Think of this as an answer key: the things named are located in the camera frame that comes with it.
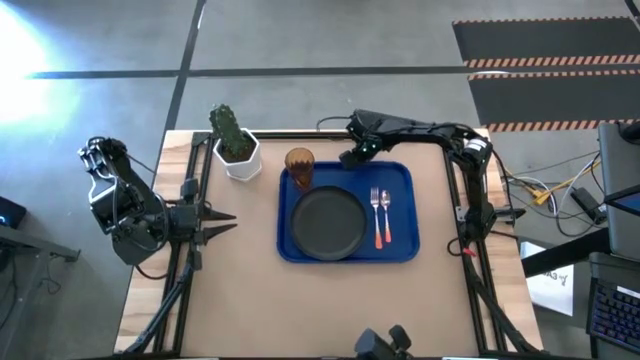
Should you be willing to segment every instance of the white paper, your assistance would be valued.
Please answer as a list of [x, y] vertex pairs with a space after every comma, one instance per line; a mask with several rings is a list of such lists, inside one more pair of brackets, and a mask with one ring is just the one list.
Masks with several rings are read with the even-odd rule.
[[[520, 245], [520, 257], [526, 258], [544, 248], [529, 242]], [[527, 279], [531, 301], [561, 314], [573, 316], [573, 265]]]

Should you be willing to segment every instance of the keyboard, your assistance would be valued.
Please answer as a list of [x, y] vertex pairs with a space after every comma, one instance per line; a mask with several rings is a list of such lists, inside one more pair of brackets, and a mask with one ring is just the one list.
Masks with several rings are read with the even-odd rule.
[[640, 353], [640, 294], [613, 284], [595, 284], [589, 333]]

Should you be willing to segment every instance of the potted plant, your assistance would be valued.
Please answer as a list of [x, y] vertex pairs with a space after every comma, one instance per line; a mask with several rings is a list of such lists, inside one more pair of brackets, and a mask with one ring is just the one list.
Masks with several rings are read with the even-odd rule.
[[228, 105], [220, 104], [209, 113], [209, 121], [218, 141], [213, 152], [227, 168], [232, 179], [249, 181], [262, 170], [260, 142], [245, 128], [238, 126]]

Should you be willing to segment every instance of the table surface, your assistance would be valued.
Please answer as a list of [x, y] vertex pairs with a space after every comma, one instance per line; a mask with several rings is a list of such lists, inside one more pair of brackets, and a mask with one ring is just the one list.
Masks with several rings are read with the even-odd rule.
[[[192, 134], [193, 131], [171, 131], [168, 132], [165, 137], [155, 183], [155, 190], [165, 198], [173, 199], [178, 196], [180, 185], [184, 180]], [[242, 208], [238, 207], [239, 205], [235, 205], [235, 203], [238, 203], [239, 201], [235, 201], [237, 199], [233, 198], [233, 196], [249, 196], [249, 198], [257, 196], [258, 200], [253, 204], [254, 207], [261, 206], [260, 204], [262, 200], [260, 199], [264, 199], [264, 202], [269, 204], [273, 202], [273, 199], [277, 199], [277, 191], [275, 192], [275, 195], [267, 195], [267, 193], [273, 193], [273, 191], [265, 191], [265, 189], [273, 189], [274, 184], [267, 184], [266, 182], [271, 181], [269, 179], [276, 178], [275, 175], [279, 175], [283, 167], [281, 164], [282, 159], [284, 158], [283, 154], [286, 154], [286, 149], [292, 147], [293, 142], [283, 144], [282, 142], [271, 143], [270, 141], [265, 141], [264, 143], [265, 146], [263, 146], [262, 156], [264, 169], [263, 174], [258, 177], [261, 180], [256, 181], [253, 185], [240, 184], [231, 182], [231, 180], [227, 179], [224, 174], [222, 177], [218, 176], [217, 179], [211, 180], [211, 182], [215, 182], [217, 186], [212, 187], [212, 183], [210, 182], [209, 193], [213, 193], [213, 189], [219, 189], [220, 186], [228, 187], [225, 191], [218, 191], [215, 194], [208, 194], [207, 196], [207, 199], [210, 200], [212, 204], [226, 204], [225, 201], [229, 203], [227, 206], [216, 206], [218, 210], [231, 212], [236, 215], [246, 214], [251, 211], [249, 208]], [[330, 143], [328, 141], [319, 141], [305, 142], [304, 145], [312, 149], [314, 154], [318, 154], [318, 152], [321, 154], [320, 158], [316, 156], [318, 160], [328, 160], [331, 159], [331, 156], [335, 156], [333, 153], [337, 154], [351, 144], [349, 142]], [[416, 160], [412, 160], [415, 156], [411, 156], [416, 153], [416, 149], [425, 154], [419, 157], [419, 164], [416, 163]], [[425, 158], [428, 160], [427, 164], [429, 166], [424, 166]], [[376, 307], [381, 305], [378, 301], [387, 301], [382, 296], [370, 296], [371, 299], [375, 299], [367, 301], [364, 305], [362, 303], [350, 302], [350, 300], [347, 300], [346, 303], [349, 306], [350, 312], [353, 313], [353, 316], [349, 322], [339, 323], [339, 332], [342, 332], [344, 337], [347, 337], [347, 339], [343, 340], [344, 342], [336, 340], [335, 343], [325, 345], [323, 342], [326, 341], [317, 340], [313, 344], [311, 344], [310, 341], [309, 343], [301, 345], [306, 346], [306, 348], [293, 348], [288, 350], [290, 352], [282, 352], [279, 347], [272, 349], [268, 344], [263, 343], [262, 340], [258, 338], [270, 338], [277, 336], [277, 334], [271, 335], [269, 332], [265, 332], [264, 329], [262, 329], [262, 326], [264, 325], [261, 324], [265, 322], [268, 323], [269, 321], [273, 322], [274, 319], [278, 319], [275, 329], [276, 332], [286, 331], [291, 327], [295, 327], [297, 323], [295, 319], [290, 319], [291, 314], [293, 314], [294, 318], [306, 316], [305, 314], [307, 314], [309, 309], [305, 309], [304, 307], [302, 309], [298, 309], [300, 307], [299, 303], [303, 300], [311, 300], [307, 298], [299, 298], [299, 293], [289, 294], [287, 297], [291, 298], [291, 302], [285, 301], [283, 305], [280, 304], [282, 300], [274, 300], [271, 299], [273, 296], [267, 296], [268, 299], [260, 300], [258, 303], [260, 306], [256, 306], [256, 300], [252, 299], [252, 295], [255, 295], [255, 293], [252, 291], [254, 288], [260, 287], [261, 284], [259, 282], [250, 284], [251, 290], [248, 289], [248, 285], [246, 284], [244, 287], [243, 285], [238, 285], [243, 282], [255, 281], [255, 278], [252, 277], [254, 275], [247, 274], [249, 271], [243, 271], [246, 267], [234, 267], [236, 265], [231, 262], [231, 260], [235, 260], [236, 262], [247, 260], [246, 258], [243, 258], [245, 255], [238, 255], [239, 253], [247, 253], [247, 249], [244, 248], [242, 252], [238, 251], [240, 249], [239, 246], [241, 245], [238, 245], [237, 241], [234, 242], [232, 240], [234, 238], [234, 234], [235, 237], [239, 238], [246, 238], [248, 234], [255, 235], [255, 233], [252, 233], [251, 231], [255, 231], [256, 227], [243, 227], [241, 223], [242, 220], [239, 219], [240, 226], [238, 229], [242, 228], [246, 230], [234, 229], [229, 231], [228, 234], [223, 234], [214, 238], [212, 243], [210, 243], [203, 251], [205, 269], [194, 277], [189, 313], [187, 317], [187, 326], [185, 328], [185, 340], [183, 341], [183, 355], [344, 356], [349, 354], [323, 353], [323, 351], [335, 347], [340, 349], [337, 350], [338, 352], [345, 352], [347, 351], [348, 344], [350, 347], [349, 351], [351, 351], [352, 344], [357, 338], [357, 334], [354, 335], [354, 331], [361, 332], [365, 327], [371, 326], [379, 333], [384, 334], [396, 320], [398, 323], [405, 325], [409, 331], [409, 335], [414, 337], [414, 347], [412, 350], [414, 350], [414, 355], [416, 356], [435, 356], [440, 355], [438, 354], [439, 352], [447, 352], [442, 355], [475, 355], [474, 351], [477, 351], [477, 349], [474, 350], [472, 348], [475, 346], [475, 339], [473, 338], [473, 328], [469, 318], [469, 301], [468, 298], [466, 298], [464, 281], [460, 280], [463, 279], [462, 265], [459, 259], [454, 260], [454, 258], [446, 255], [446, 252], [444, 252], [444, 254], [439, 253], [443, 251], [442, 245], [446, 244], [446, 240], [455, 237], [455, 224], [453, 222], [449, 191], [446, 186], [446, 174], [443, 174], [444, 161], [442, 152], [436, 145], [401, 144], [391, 153], [380, 154], [379, 159], [401, 161], [409, 167], [412, 173], [414, 189], [416, 192], [416, 206], [418, 208], [418, 215], [420, 219], [421, 241], [423, 243], [419, 255], [416, 256], [414, 260], [406, 263], [406, 265], [366, 265], [368, 267], [364, 269], [362, 266], [358, 269], [354, 268], [353, 265], [347, 265], [350, 266], [348, 271], [352, 280], [339, 279], [338, 274], [343, 274], [345, 272], [344, 267], [341, 268], [339, 265], [322, 264], [319, 265], [322, 268], [314, 270], [313, 268], [309, 268], [309, 265], [289, 264], [284, 260], [277, 258], [275, 246], [269, 245], [270, 247], [273, 247], [273, 252], [269, 253], [268, 256], [261, 255], [259, 258], [264, 258], [266, 260], [259, 260], [260, 263], [256, 262], [255, 267], [260, 268], [260, 266], [264, 266], [265, 269], [269, 269], [269, 274], [276, 278], [285, 277], [289, 283], [291, 283], [291, 281], [298, 281], [298, 283], [296, 283], [296, 288], [309, 286], [310, 289], [318, 288], [323, 291], [330, 289], [332, 291], [336, 290], [345, 294], [349, 294], [350, 291], [353, 291], [350, 288], [350, 285], [354, 283], [353, 279], [358, 279], [357, 283], [360, 284], [363, 282], [395, 281], [395, 279], [401, 277], [404, 279], [402, 281], [405, 281], [403, 286], [410, 288], [409, 294], [413, 295], [411, 298], [420, 298], [421, 300], [418, 302], [416, 300], [409, 299], [405, 302], [400, 302], [392, 311], [376, 310]], [[202, 156], [199, 156], [197, 169], [200, 169], [201, 161]], [[212, 166], [212, 178], [215, 178], [217, 176], [216, 174], [219, 175], [221, 173], [220, 171], [216, 172], [214, 170], [214, 168], [219, 169], [220, 165], [221, 164], [218, 160], [215, 159]], [[502, 189], [495, 160], [492, 160], [490, 163], [487, 175], [490, 201], [496, 207], [503, 206], [506, 202], [506, 198]], [[434, 187], [436, 188], [435, 192], [438, 193], [443, 192], [438, 191], [438, 187], [440, 187], [439, 190], [446, 190], [444, 191], [446, 193], [444, 195], [446, 195], [445, 198], [448, 198], [449, 200], [445, 201], [445, 198], [439, 199], [435, 197], [436, 195], [433, 193], [428, 193], [429, 199], [428, 201], [425, 201], [427, 193], [423, 193], [422, 190], [418, 190], [418, 185], [416, 185], [417, 182], [431, 184], [429, 189], [432, 192]], [[458, 179], [458, 184], [463, 184], [461, 179]], [[464, 201], [463, 193], [461, 193], [461, 200]], [[270, 222], [272, 221], [268, 221], [264, 227], [275, 227], [275, 225], [269, 225]], [[429, 237], [440, 240], [431, 240], [430, 242], [426, 242], [424, 233], [427, 233], [427, 231], [425, 231], [427, 227], [429, 232], [432, 233], [435, 231], [437, 233], [437, 235], [429, 234]], [[504, 232], [512, 231], [510, 227], [502, 224], [496, 225], [494, 228]], [[491, 234], [487, 238], [486, 244], [500, 306], [527, 340], [534, 346], [542, 348], [542, 342], [531, 300], [529, 298], [518, 249], [514, 240], [504, 236]], [[256, 248], [262, 245], [261, 242], [257, 242], [251, 246], [252, 248]], [[263, 254], [265, 250], [267, 252], [269, 251], [267, 248], [259, 249], [259, 251], [262, 251], [260, 254]], [[142, 264], [142, 268], [154, 275], [162, 274], [166, 271], [168, 258], [169, 249], [165, 248], [145, 261]], [[429, 276], [430, 273], [436, 272], [424, 271], [426, 269], [422, 268], [422, 266], [426, 266], [424, 264], [431, 264], [431, 268], [429, 268], [429, 270], [433, 270], [433, 268], [436, 267], [438, 270], [449, 271], [447, 278], [451, 278], [452, 280], [449, 282], [454, 282], [455, 284], [451, 286], [442, 285], [441, 291], [444, 291], [445, 293], [448, 292], [448, 296], [450, 297], [455, 297], [455, 301], [461, 304], [461, 306], [449, 306], [448, 309], [446, 305], [447, 301], [451, 301], [450, 299], [430, 296], [428, 291], [423, 292], [422, 290], [416, 290], [415, 288], [418, 287], [412, 286], [412, 284], [415, 284], [418, 280], [425, 284], [430, 284], [430, 281], [436, 283], [440, 281], [437, 278], [425, 279], [425, 277]], [[452, 267], [452, 269], [455, 267], [455, 270], [447, 269], [447, 267]], [[233, 271], [228, 271], [228, 275], [221, 274], [225, 272], [225, 269]], [[273, 284], [270, 286], [262, 286], [262, 293], [268, 294], [269, 290], [274, 286], [275, 288], [278, 288], [277, 280]], [[160, 304], [163, 285], [163, 281], [151, 281], [143, 278], [137, 272], [133, 272], [120, 324], [120, 331], [116, 340], [116, 350], [125, 349], [130, 345], [138, 336], [140, 331], [147, 325], [148, 321], [156, 312], [158, 305]], [[360, 286], [360, 288], [357, 289], [358, 293], [367, 295], [369, 288], [363, 287], [364, 285], [358, 286]], [[221, 294], [223, 291], [245, 296], [236, 296], [235, 298], [232, 298], [229, 295], [225, 296], [224, 294]], [[327, 313], [323, 313], [323, 311], [328, 312], [331, 309], [334, 309], [335, 306], [342, 305], [343, 302], [344, 301], [342, 300], [339, 303], [332, 302], [332, 300], [330, 300], [314, 304], [313, 309], [316, 314], [306, 320], [314, 323], [321, 323], [319, 328], [322, 328], [323, 322], [327, 322], [327, 324], [324, 325], [328, 326], [332, 321], [339, 321], [340, 319], [332, 318], [327, 315]], [[456, 309], [455, 313], [451, 312], [451, 308]], [[484, 306], [482, 306], [482, 308], [488, 343], [490, 347], [493, 347], [494, 341], [490, 326], [490, 317], [488, 316], [488, 312]], [[174, 306], [167, 334], [168, 341], [165, 342], [167, 344], [171, 344], [171, 339], [173, 339], [174, 326], [172, 325], [175, 320], [176, 312], [177, 306]], [[424, 323], [432, 322], [440, 323], [439, 327], [422, 325]], [[443, 325], [441, 325], [442, 323], [447, 322], [449, 324], [457, 323], [455, 325], [456, 330], [453, 333], [458, 334], [458, 337], [462, 337], [463, 341], [461, 339], [451, 339], [452, 336], [450, 335], [452, 333], [447, 331], [436, 331], [443, 327]], [[300, 325], [299, 328], [296, 328], [297, 331], [295, 331], [295, 334], [290, 335], [301, 337], [306, 336], [305, 340], [308, 340], [309, 337], [313, 337], [314, 332], [319, 331], [316, 330], [309, 333], [307, 330], [303, 329], [304, 327]], [[255, 337], [251, 339], [251, 341], [253, 341], [251, 344], [255, 345], [253, 349], [245, 349], [247, 346], [240, 346], [239, 344], [236, 345], [236, 342], [239, 339], [246, 341], [247, 337], [251, 337], [251, 335]], [[270, 342], [277, 343], [278, 339], [270, 340]]]

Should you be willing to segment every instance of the cactus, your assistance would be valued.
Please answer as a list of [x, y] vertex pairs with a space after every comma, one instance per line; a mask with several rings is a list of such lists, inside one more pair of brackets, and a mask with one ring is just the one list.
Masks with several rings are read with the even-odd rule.
[[209, 113], [213, 132], [220, 138], [225, 160], [246, 161], [255, 147], [253, 141], [240, 130], [236, 116], [228, 105], [215, 105]]

